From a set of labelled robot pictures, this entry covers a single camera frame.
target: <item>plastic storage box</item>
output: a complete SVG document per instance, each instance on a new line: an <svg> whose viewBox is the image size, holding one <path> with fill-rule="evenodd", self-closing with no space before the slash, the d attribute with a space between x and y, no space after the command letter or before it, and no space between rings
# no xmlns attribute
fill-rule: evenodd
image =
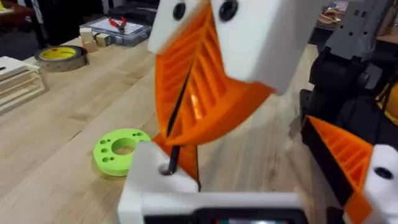
<svg viewBox="0 0 398 224"><path fill-rule="evenodd" d="M121 23L120 20L113 20L118 24ZM111 36L112 43L128 47L134 47L148 39L152 30L151 26L127 22L124 28L124 33L120 33L118 28L109 23L109 19L107 17L102 17L101 19L83 24L81 27L90 27L94 32L109 34Z"/></svg>

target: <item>screen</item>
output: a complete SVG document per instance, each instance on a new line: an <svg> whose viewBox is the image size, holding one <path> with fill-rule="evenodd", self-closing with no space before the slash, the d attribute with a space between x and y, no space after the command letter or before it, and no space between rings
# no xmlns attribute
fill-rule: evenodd
<svg viewBox="0 0 398 224"><path fill-rule="evenodd" d="M271 220L218 220L216 224L288 224L285 221L271 221Z"/></svg>

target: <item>wooden workbench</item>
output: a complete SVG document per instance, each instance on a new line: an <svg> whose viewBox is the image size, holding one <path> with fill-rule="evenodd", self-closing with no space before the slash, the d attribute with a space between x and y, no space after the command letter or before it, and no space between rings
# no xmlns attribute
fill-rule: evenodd
<svg viewBox="0 0 398 224"><path fill-rule="evenodd" d="M200 147L204 191L295 191L310 222L325 223L326 205L336 202L301 143L297 119L316 56L308 46L284 96ZM158 132L154 59L146 43L109 46L90 54L88 66L46 74L48 93L0 116L1 223L117 223L124 178L101 174L92 150L114 129Z"/></svg>

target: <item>green ring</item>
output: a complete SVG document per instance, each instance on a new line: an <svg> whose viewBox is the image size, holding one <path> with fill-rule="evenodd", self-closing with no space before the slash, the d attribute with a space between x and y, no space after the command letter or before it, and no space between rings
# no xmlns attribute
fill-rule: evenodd
<svg viewBox="0 0 398 224"><path fill-rule="evenodd" d="M105 134L94 147L96 165L105 174L115 177L127 176L134 150L126 155L116 154L113 150L123 146L135 149L140 141L150 141L150 137L139 129L119 129Z"/></svg>

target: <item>red tool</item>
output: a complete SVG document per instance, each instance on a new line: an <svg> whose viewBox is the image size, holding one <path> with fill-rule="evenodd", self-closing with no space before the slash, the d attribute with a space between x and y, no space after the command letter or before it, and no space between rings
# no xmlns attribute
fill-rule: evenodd
<svg viewBox="0 0 398 224"><path fill-rule="evenodd" d="M124 17L122 17L121 20L122 20L122 23L118 24L118 23L115 22L113 19L109 18L109 23L110 23L112 26L118 28L118 30L119 30L120 33L124 33L124 28L126 27L127 20L126 20L126 18L124 18Z"/></svg>

